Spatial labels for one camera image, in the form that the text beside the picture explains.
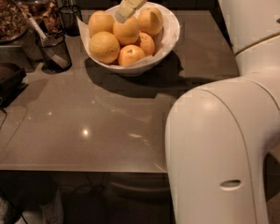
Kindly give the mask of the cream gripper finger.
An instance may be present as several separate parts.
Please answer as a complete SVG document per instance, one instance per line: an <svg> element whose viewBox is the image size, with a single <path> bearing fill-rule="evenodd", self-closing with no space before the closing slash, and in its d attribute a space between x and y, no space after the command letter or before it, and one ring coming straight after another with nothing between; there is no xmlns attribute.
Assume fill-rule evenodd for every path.
<svg viewBox="0 0 280 224"><path fill-rule="evenodd" d="M124 23L128 20L147 0L122 0L115 13L115 19Z"/></svg>

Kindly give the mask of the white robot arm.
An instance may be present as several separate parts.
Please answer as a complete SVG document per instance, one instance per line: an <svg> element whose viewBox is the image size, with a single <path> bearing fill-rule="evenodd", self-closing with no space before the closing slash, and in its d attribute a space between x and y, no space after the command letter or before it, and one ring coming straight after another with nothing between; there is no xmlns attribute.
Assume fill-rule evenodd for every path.
<svg viewBox="0 0 280 224"><path fill-rule="evenodd" d="M280 143L280 0L218 0L239 75L183 94L165 127L176 224L269 224L263 165Z"/></svg>

